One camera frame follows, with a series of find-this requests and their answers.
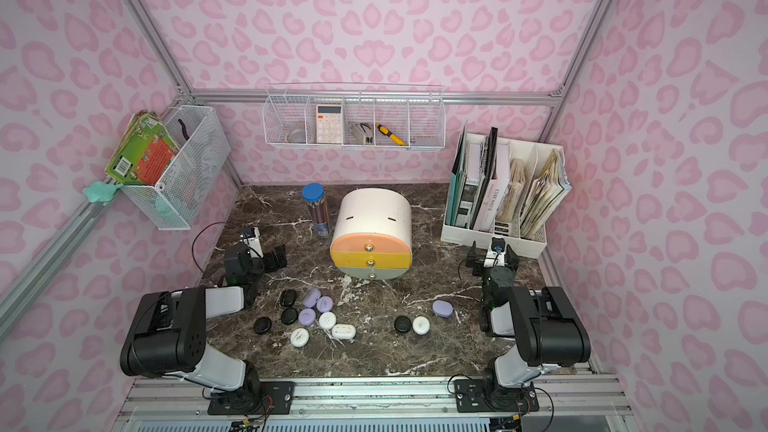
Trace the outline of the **orange top drawer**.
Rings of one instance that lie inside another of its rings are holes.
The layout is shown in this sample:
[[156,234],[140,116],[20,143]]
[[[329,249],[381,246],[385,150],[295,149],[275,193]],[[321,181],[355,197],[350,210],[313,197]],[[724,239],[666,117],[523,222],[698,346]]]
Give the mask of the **orange top drawer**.
[[403,239],[378,233],[349,233],[333,239],[332,251],[386,254],[411,254],[411,246]]

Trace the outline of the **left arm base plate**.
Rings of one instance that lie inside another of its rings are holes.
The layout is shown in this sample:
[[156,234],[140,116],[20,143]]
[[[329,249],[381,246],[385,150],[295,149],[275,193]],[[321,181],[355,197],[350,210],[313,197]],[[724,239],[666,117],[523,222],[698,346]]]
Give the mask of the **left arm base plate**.
[[257,392],[244,390],[213,393],[207,414],[210,416],[288,415],[295,392],[292,381],[267,381]]

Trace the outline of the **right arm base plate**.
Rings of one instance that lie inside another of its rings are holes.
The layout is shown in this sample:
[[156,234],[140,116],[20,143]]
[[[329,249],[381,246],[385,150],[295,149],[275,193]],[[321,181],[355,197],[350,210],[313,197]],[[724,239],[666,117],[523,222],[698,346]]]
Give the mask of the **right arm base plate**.
[[538,397],[532,386],[505,388],[492,381],[461,376],[451,379],[447,390],[454,397],[459,413],[498,412],[525,415],[540,410]]

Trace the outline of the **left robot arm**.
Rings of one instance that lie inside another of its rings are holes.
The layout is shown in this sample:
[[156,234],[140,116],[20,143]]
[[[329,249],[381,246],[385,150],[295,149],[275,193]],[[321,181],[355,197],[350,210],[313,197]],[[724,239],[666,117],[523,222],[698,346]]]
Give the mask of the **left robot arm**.
[[252,305],[261,276],[286,265],[283,244],[263,253],[238,243],[225,253],[225,268],[233,283],[144,295],[120,352],[122,372],[198,385],[210,416],[288,414],[292,382],[261,381],[251,362],[219,351],[206,338],[208,320]]

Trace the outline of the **black earphone case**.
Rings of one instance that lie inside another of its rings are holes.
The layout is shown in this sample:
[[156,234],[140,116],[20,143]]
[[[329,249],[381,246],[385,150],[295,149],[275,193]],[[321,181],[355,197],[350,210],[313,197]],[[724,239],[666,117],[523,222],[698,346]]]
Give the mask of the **black earphone case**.
[[287,307],[280,316],[280,321],[284,325],[292,325],[298,321],[299,312],[293,307]]
[[400,315],[395,318],[393,327],[396,332],[405,334],[412,330],[412,321],[409,317]]
[[292,308],[297,299],[297,291],[284,289],[279,296],[279,305],[284,308]]
[[262,316],[255,320],[253,332],[257,335],[264,335],[272,330],[273,322],[269,317]]

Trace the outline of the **white drawer cabinet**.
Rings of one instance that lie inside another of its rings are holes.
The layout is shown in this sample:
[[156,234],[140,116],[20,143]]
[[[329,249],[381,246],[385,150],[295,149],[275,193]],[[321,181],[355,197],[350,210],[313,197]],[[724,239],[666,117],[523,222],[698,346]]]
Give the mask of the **white drawer cabinet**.
[[410,203],[393,190],[363,188],[346,194],[330,246],[334,265],[363,280],[402,276],[413,260],[411,218]]

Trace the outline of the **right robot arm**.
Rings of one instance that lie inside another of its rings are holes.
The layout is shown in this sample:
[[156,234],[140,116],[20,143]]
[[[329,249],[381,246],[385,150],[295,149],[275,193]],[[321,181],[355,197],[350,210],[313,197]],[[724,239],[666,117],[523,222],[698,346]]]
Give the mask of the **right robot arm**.
[[469,249],[465,266],[481,279],[480,328],[489,337],[511,338],[514,344],[490,362],[481,381],[457,383],[460,409],[534,411],[535,379],[591,357],[588,332],[564,289],[518,285],[519,262],[500,238],[494,238],[484,252],[476,245]]

